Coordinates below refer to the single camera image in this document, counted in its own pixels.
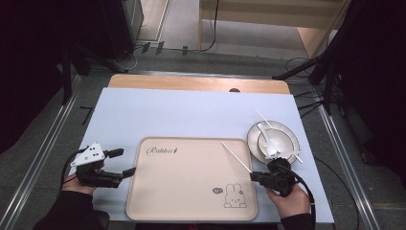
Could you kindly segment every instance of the person's right hand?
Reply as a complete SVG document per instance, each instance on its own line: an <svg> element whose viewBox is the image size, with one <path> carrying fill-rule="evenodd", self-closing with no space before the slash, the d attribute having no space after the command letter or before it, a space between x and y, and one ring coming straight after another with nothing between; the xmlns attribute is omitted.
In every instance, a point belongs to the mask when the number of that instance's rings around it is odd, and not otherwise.
<svg viewBox="0 0 406 230"><path fill-rule="evenodd" d="M277 206L281 219L310 212L307 193L298 184L293 185L287 197L277 195L271 189L266 189L266 193Z"/></svg>

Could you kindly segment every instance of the metal strip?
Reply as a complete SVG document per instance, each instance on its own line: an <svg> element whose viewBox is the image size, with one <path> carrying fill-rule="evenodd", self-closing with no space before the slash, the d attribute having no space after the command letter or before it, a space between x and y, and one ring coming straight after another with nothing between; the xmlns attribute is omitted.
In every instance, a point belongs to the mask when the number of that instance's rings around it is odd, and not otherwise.
<svg viewBox="0 0 406 230"><path fill-rule="evenodd" d="M344 148L344 144L341 141L332 117L328 116L327 112L321 106L319 107L319 112L322 115L323 122L325 123L328 135L331 139L332 145L334 146L338 160L340 161L341 168L343 169L344 175L349 182L350 190L355 199L366 229L380 229L377 219L373 213L370 201L368 200L367 195L359 182L358 176L350 162L349 156Z"/></svg>
<svg viewBox="0 0 406 230"><path fill-rule="evenodd" d="M79 88L81 85L81 76L77 75L73 82L73 88ZM54 146L57 136L59 135L78 95L78 90L73 92L71 99L64 105L56 115L41 147L36 153L35 159L27 170L21 184L14 193L9 207L1 219L0 229L12 229L34 187L42 168Z"/></svg>

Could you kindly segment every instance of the white plate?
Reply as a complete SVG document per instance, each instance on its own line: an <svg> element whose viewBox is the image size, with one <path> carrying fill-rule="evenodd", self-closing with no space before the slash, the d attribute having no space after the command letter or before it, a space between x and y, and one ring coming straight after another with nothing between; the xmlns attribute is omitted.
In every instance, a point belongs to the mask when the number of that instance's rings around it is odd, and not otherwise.
<svg viewBox="0 0 406 230"><path fill-rule="evenodd" d="M278 149L278 151L287 152L300 150L298 139L287 126L284 126L283 124L275 121L268 121L271 126L266 124L265 121L262 121L260 123L266 130L266 133L271 139L272 144ZM263 138L262 133L257 127L257 124L254 124L248 131L247 143L248 149L260 162L268 164L272 161L265 159L265 153L267 152L265 139ZM293 164L293 162L296 161L296 156L294 155L288 157L285 156L283 158L287 159L290 164Z"/></svg>

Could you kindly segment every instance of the tray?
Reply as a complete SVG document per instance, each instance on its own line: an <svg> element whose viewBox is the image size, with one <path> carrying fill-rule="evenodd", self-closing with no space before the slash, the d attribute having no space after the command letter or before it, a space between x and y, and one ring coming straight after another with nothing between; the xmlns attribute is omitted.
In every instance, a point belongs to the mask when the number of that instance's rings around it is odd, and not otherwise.
<svg viewBox="0 0 406 230"><path fill-rule="evenodd" d="M241 139L147 137L138 147L126 212L147 221L250 220L254 183L223 142L251 169Z"/></svg>

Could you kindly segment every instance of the gray carpet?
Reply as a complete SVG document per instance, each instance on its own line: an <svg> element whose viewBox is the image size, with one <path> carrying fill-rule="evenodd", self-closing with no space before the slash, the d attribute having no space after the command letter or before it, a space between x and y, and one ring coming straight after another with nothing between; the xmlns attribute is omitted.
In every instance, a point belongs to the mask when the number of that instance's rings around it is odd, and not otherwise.
<svg viewBox="0 0 406 230"><path fill-rule="evenodd" d="M270 79L271 76L285 72L286 60L260 57L237 57L213 54L189 53L182 56L180 52L164 51L156 56L155 50L148 53L137 53L137 66L129 73L139 71L160 71L180 73L204 73L231 75L235 78ZM131 66L133 58L121 62L121 65ZM299 65L301 61L290 64ZM83 125L87 115L81 106L94 107L102 89L107 86L111 73L97 63L92 64L88 77L82 77L78 97L72 111L59 133L45 167L37 179L34 188L22 209L14 229L31 229L50 209L58 190L60 173L68 156L79 148L88 122ZM306 79L292 78L287 81L293 95L312 89ZM47 107L37 116L26 130L20 141L11 149L0 154L0 213L4 214L16 188L19 186L26 170L30 167L45 135L60 109L62 91L49 102ZM314 103L313 98L298 97L297 105ZM382 229L403 229L406 225L406 193L402 189L395 174L385 167L372 167L362 161L361 149L351 132L346 120L341 117L335 106L332 116L337 129L345 143L360 181L374 208L376 217ZM326 127L318 109L303 117L307 139L317 159L326 162L343 180L341 166L337 160L333 145L329 139ZM350 194L338 177L323 163L316 160L322 178L331 211L335 219L332 224L317 224L316 229L355 229L357 225L356 207ZM365 229L362 219L360 228ZM112 221L109 229L134 229L131 222Z"/></svg>

